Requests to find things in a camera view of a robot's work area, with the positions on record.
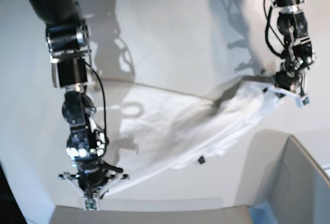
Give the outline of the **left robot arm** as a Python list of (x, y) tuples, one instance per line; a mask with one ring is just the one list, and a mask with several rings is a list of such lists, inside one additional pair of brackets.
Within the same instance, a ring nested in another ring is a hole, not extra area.
[[(308, 24), (301, 4), (305, 0), (270, 0), (265, 13), (267, 24), (265, 40), (270, 51), (281, 59), (279, 70), (273, 75), (269, 89), (278, 97), (293, 97), (296, 105), (303, 108), (310, 104), (306, 90), (307, 71), (315, 61), (315, 52), (308, 34)], [(276, 52), (269, 41), (273, 10), (278, 10), (277, 30), (283, 36), (283, 51)]]

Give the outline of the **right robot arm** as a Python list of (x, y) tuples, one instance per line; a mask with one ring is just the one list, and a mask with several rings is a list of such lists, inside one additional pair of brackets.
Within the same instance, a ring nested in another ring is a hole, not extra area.
[(122, 168), (104, 161), (109, 145), (106, 127), (93, 119), (96, 108), (87, 95), (92, 67), (89, 31), (78, 0), (29, 0), (46, 26), (45, 39), (53, 84), (63, 89), (62, 115), (70, 127), (66, 152), (77, 174), (58, 176), (82, 196), (84, 210), (97, 211), (111, 186), (128, 178)]

